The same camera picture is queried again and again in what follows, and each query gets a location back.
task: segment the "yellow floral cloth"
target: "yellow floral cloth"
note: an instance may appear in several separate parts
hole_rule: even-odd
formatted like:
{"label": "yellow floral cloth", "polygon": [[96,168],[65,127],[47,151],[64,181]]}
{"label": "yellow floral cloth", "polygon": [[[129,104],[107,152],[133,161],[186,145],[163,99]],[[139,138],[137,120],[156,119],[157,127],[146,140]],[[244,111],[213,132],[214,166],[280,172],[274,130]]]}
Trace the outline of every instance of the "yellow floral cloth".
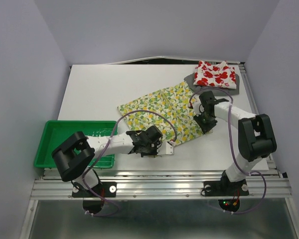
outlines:
{"label": "yellow floral cloth", "polygon": [[[148,110],[166,117],[177,129],[176,145],[180,145],[203,135],[193,119],[194,110],[188,107],[191,95],[192,91],[187,83],[182,82],[118,106],[118,110],[122,115],[135,110]],[[131,130],[145,130],[154,124],[163,133],[163,140],[170,141],[174,138],[171,126],[154,114],[137,112],[125,117],[125,121]]]}

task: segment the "red and white cloth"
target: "red and white cloth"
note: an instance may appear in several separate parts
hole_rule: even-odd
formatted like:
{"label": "red and white cloth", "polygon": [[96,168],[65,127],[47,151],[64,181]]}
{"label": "red and white cloth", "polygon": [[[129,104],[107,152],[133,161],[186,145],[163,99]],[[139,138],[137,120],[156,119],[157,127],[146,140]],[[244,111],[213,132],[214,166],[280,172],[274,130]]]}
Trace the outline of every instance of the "red and white cloth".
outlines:
{"label": "red and white cloth", "polygon": [[226,61],[217,65],[199,61],[198,66],[195,67],[194,85],[235,89],[234,67],[229,67]]}

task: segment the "green tray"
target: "green tray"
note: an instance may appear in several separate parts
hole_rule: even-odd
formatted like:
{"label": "green tray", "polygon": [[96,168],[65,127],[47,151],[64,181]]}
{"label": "green tray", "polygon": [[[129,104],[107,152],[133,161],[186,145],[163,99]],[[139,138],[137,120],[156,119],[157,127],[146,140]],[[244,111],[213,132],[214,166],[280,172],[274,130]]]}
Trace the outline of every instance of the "green tray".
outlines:
{"label": "green tray", "polygon": [[[45,124],[38,151],[34,160],[37,168],[56,168],[51,153],[69,136],[82,131],[86,136],[109,136],[116,121],[71,121],[50,120]],[[112,168],[114,154],[104,156],[96,164],[98,168]]]}

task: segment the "gray wall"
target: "gray wall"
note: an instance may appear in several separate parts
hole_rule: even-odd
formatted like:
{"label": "gray wall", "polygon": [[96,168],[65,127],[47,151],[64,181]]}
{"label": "gray wall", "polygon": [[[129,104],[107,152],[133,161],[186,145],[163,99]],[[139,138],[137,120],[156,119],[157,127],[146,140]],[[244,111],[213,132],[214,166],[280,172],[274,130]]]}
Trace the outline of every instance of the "gray wall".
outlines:
{"label": "gray wall", "polygon": [[245,61],[278,0],[35,0],[71,64],[157,56]]}
{"label": "gray wall", "polygon": [[260,112],[271,117],[275,160],[287,170],[299,210],[299,0],[279,2],[246,68]]}
{"label": "gray wall", "polygon": [[0,239],[18,238],[44,123],[56,118],[67,62],[33,0],[0,0]]}

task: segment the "purple cable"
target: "purple cable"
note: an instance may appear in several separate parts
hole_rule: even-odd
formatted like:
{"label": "purple cable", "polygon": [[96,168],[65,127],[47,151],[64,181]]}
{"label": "purple cable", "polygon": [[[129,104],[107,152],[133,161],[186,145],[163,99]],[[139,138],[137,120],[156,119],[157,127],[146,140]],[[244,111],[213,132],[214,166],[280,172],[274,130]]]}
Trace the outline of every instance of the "purple cable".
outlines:
{"label": "purple cable", "polygon": [[114,206],[117,207],[117,210],[113,213],[109,213],[109,214],[105,214],[105,215],[96,215],[96,214],[91,214],[90,212],[86,211],[85,213],[88,213],[89,215],[91,216],[94,216],[94,217],[108,217],[108,216],[111,216],[111,215],[114,215],[115,213],[117,213],[121,208],[120,208],[120,205],[113,202],[112,200],[109,200],[109,199],[106,199],[104,197],[102,197],[101,195],[97,194],[96,192],[94,192],[92,190],[92,188],[89,187],[89,185],[86,183],[85,181],[85,175],[93,169],[93,167],[95,166],[95,164],[97,164],[97,162],[102,158],[103,154],[105,153],[105,151],[107,150],[107,148],[109,147],[110,143],[111,143],[111,138],[114,136],[114,133],[115,133],[115,130],[116,128],[118,127],[118,124],[119,122],[124,119],[126,116],[129,116],[131,114],[134,114],[134,113],[137,113],[137,112],[146,112],[146,113],[150,113],[150,114],[154,114],[154,115],[157,115],[159,117],[161,117],[163,120],[165,120],[171,127],[172,129],[174,130],[174,133],[175,133],[175,137],[172,141],[176,142],[177,140],[177,130],[175,129],[175,127],[173,126],[173,124],[168,120],[166,119],[164,116],[161,116],[160,114],[156,113],[156,112],[152,112],[152,111],[147,111],[147,110],[136,110],[136,111],[131,111],[131,112],[128,112],[127,114],[123,115],[122,117],[120,117],[118,119],[118,121],[116,122],[116,124],[114,125],[114,128],[112,130],[112,133],[110,135],[110,138],[109,138],[109,141],[107,142],[107,144],[105,145],[104,149],[101,151],[101,153],[99,154],[99,156],[96,158],[95,162],[92,163],[92,165],[88,168],[88,170],[86,170],[83,174],[82,174],[82,181],[83,183],[85,184],[85,186],[87,187],[87,189],[96,197],[102,199],[103,201],[105,202],[108,202],[108,203],[111,203],[113,204]]}
{"label": "purple cable", "polygon": [[242,172],[243,174],[245,174],[246,176],[249,176],[249,175],[252,174],[252,173],[258,173],[258,174],[261,176],[261,178],[263,179],[263,181],[264,181],[264,193],[263,193],[263,196],[262,196],[261,199],[260,199],[260,202],[259,202],[256,206],[254,206],[253,208],[251,208],[251,209],[248,209],[248,210],[243,211],[243,212],[235,212],[235,213],[233,213],[233,214],[245,214],[245,213],[249,213],[249,212],[255,210],[256,208],[258,208],[258,207],[260,206],[260,204],[263,202],[263,200],[264,200],[264,198],[265,198],[265,196],[266,196],[266,192],[267,192],[267,183],[266,183],[265,177],[263,176],[263,174],[262,174],[261,172],[256,171],[256,170],[252,170],[252,171],[250,171],[250,174],[249,174],[249,173],[245,172],[245,171],[238,165],[238,163],[237,163],[237,160],[236,160],[236,157],[235,157],[235,152],[234,152],[233,137],[232,137],[232,132],[231,132],[231,108],[232,108],[232,105],[233,105],[233,102],[234,102],[233,97],[232,97],[230,94],[228,94],[226,91],[222,90],[222,89],[214,88],[214,87],[205,87],[205,88],[203,88],[203,89],[201,89],[201,90],[195,92],[195,93],[190,97],[190,99],[189,99],[190,105],[192,106],[192,104],[191,104],[191,100],[192,100],[192,98],[194,97],[194,95],[199,94],[199,93],[201,93],[202,91],[204,91],[204,90],[208,90],[208,89],[213,89],[213,90],[222,91],[222,92],[224,92],[226,95],[228,95],[228,97],[229,97],[230,100],[231,100],[231,101],[230,101],[230,105],[229,105],[229,110],[228,110],[228,120],[227,120],[227,121],[228,121],[228,133],[229,133],[230,151],[231,151],[231,155],[232,155],[233,160],[234,160],[234,164],[235,164],[236,167],[239,169],[239,171],[241,171],[241,172]]}

